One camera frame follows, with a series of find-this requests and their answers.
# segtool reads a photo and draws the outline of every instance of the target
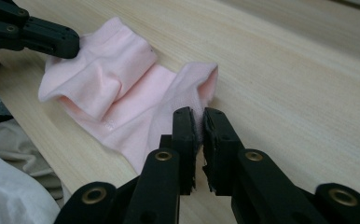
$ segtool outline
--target wooden table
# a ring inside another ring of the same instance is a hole
[[[216,62],[211,107],[247,147],[268,153],[299,187],[337,182],[360,192],[360,10],[330,1],[17,0],[38,18],[97,30],[120,17],[159,63]],[[0,50],[0,98],[72,192],[91,181],[135,177],[125,159],[37,90],[46,56]],[[230,198],[209,192],[198,157],[197,190],[182,197],[181,223],[234,223]]]

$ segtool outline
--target light wood tabletop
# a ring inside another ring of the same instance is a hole
[[[16,0],[32,16],[79,34],[120,17],[159,63],[218,63],[210,107],[226,113],[247,147],[269,154],[299,187],[340,183],[360,192],[360,10],[331,1]],[[0,98],[64,185],[119,187],[136,176],[55,101],[37,91],[46,55],[0,50]],[[181,223],[234,223],[229,197],[207,187],[181,198]]]

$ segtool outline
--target pink towel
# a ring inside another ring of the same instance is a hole
[[[178,74],[171,72],[156,64],[151,46],[118,18],[82,37],[80,46],[74,59],[48,58],[39,99],[58,99],[138,174],[160,136],[172,133],[174,110],[190,106],[201,132],[203,108],[215,92],[215,63],[187,63]]]

